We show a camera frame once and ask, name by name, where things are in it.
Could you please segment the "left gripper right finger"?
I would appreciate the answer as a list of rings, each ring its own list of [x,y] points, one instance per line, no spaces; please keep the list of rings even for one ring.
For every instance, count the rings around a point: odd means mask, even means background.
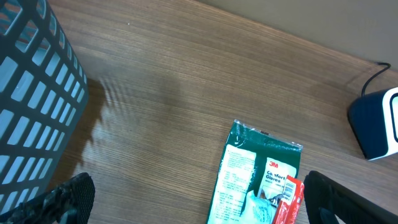
[[[312,170],[304,180],[310,224],[397,224],[397,215],[372,203],[327,176]]]

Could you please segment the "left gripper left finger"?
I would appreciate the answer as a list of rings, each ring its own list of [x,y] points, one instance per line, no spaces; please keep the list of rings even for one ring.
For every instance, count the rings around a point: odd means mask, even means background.
[[[82,172],[16,208],[1,215],[1,223],[87,224],[95,199],[91,176]]]

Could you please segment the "red toothpaste tube box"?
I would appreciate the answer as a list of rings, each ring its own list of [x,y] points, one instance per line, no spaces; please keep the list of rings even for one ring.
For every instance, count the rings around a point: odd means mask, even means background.
[[[287,176],[282,198],[278,204],[272,224],[294,224],[304,200],[304,183]]]

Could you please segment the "green glove package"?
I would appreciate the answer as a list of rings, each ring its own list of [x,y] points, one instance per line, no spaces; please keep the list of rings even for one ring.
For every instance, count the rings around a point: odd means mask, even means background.
[[[302,145],[238,120],[224,145],[207,223],[272,223],[287,177],[299,172]]]

